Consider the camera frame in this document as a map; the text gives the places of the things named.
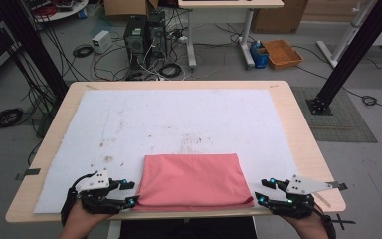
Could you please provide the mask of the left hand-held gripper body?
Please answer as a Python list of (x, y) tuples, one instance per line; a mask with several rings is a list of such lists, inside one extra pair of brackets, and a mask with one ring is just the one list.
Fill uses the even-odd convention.
[(107, 196), (120, 189), (126, 180), (113, 180), (106, 170), (96, 171), (82, 178), (76, 185), (77, 199), (90, 214), (118, 214), (129, 207), (128, 199), (109, 199)]

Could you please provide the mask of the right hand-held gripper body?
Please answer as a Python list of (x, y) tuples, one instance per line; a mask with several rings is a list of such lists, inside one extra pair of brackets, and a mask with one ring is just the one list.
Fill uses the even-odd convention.
[(275, 179), (276, 189), (286, 195), (285, 201), (268, 200), (268, 208), (278, 216), (287, 216), (295, 219), (303, 219), (312, 213), (324, 216), (324, 213), (315, 208), (314, 192), (330, 190), (332, 187), (326, 182), (316, 181), (310, 178), (294, 175), (290, 180), (281, 181)]

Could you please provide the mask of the pink tank top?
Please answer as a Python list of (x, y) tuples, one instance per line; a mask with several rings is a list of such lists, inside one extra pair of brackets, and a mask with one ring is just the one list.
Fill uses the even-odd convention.
[(214, 211), (254, 205), (234, 153), (147, 155), (136, 194), (135, 208), (140, 211)]

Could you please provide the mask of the person's left hand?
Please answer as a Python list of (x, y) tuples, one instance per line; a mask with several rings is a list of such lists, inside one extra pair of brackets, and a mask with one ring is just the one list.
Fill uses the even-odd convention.
[(110, 214), (88, 213), (83, 209), (82, 202), (77, 200), (70, 211), (59, 239), (86, 239), (96, 226), (110, 217)]

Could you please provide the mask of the thin wooden stick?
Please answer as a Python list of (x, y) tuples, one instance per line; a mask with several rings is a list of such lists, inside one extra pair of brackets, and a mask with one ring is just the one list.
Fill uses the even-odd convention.
[(325, 198), (323, 198), (318, 192), (314, 192), (313, 195), (316, 198), (318, 198), (325, 206), (327, 206), (328, 208), (331, 208), (331, 204)]

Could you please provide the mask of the black tape strip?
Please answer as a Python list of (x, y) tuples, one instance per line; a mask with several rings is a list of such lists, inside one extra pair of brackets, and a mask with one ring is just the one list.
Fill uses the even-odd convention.
[(15, 180), (23, 181), (26, 176), (38, 175), (41, 171), (41, 168), (26, 169), (22, 173), (18, 173), (15, 177)]
[(339, 191), (346, 190), (347, 186), (345, 183), (339, 183), (338, 181), (326, 182), (332, 188), (337, 188)]

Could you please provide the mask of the grey floor mat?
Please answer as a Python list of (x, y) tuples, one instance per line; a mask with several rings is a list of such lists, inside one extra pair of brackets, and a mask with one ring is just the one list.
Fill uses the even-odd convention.
[(314, 99), (320, 88), (292, 87), (297, 103), (317, 141), (368, 142), (377, 139), (345, 91), (340, 91), (322, 115), (313, 114), (308, 100)]

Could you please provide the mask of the white table mat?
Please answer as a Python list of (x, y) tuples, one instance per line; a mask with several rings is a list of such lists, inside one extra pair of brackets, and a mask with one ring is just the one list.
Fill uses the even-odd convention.
[(135, 182), (136, 194), (147, 155), (232, 153), (238, 156), (252, 196), (264, 178), (296, 175), (269, 91), (87, 91), (48, 170), (35, 210), (60, 211), (74, 181), (101, 170)]

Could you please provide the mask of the blue box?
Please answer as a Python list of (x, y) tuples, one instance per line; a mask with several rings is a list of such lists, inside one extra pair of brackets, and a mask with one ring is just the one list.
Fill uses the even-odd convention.
[(250, 47), (250, 54), (256, 69), (264, 69), (269, 60), (269, 52), (261, 41), (255, 41)]

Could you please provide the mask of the orange basket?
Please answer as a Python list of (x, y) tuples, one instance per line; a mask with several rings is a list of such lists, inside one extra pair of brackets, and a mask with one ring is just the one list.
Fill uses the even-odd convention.
[(294, 67), (303, 61), (302, 56), (286, 40), (265, 41), (263, 45), (275, 70)]

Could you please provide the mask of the black computer tower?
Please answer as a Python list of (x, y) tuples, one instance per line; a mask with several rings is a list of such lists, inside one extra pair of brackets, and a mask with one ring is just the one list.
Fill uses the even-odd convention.
[(167, 52), (165, 12), (151, 12), (147, 18), (148, 40), (152, 56), (164, 58)]
[(146, 52), (146, 17), (144, 15), (132, 15), (126, 25), (123, 34), (130, 66), (140, 69), (144, 65)]

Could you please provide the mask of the white metal stand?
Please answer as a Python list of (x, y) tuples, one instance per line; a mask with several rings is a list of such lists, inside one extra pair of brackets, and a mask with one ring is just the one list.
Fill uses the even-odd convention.
[(316, 45), (326, 58), (332, 68), (335, 68), (339, 59), (342, 57), (344, 50), (351, 43), (358, 30), (362, 25), (363, 19), (367, 16), (371, 8), (374, 6), (375, 0), (365, 0), (364, 3), (358, 3), (353, 11), (356, 13), (353, 20), (349, 23), (345, 33), (341, 37), (337, 45), (330, 50), (323, 41), (317, 41)]

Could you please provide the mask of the large cardboard box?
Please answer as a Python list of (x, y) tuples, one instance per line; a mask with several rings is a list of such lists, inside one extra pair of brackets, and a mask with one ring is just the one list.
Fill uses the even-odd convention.
[(308, 0), (282, 0), (281, 8), (258, 9), (252, 21), (252, 30), (264, 34), (295, 34)]

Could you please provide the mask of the small cardboard box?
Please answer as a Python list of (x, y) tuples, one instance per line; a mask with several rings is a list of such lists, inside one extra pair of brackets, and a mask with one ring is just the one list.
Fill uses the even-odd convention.
[(106, 16), (147, 15), (159, 0), (104, 0)]

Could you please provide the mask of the white desk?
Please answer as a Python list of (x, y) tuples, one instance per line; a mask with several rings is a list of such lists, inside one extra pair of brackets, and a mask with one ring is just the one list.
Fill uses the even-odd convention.
[(282, 8), (284, 4), (283, 0), (178, 0), (178, 6), (187, 11), (188, 66), (191, 70), (197, 67), (192, 30), (194, 23), (244, 23), (238, 46), (243, 53), (246, 67), (252, 68), (255, 63), (247, 41), (254, 12), (257, 9)]

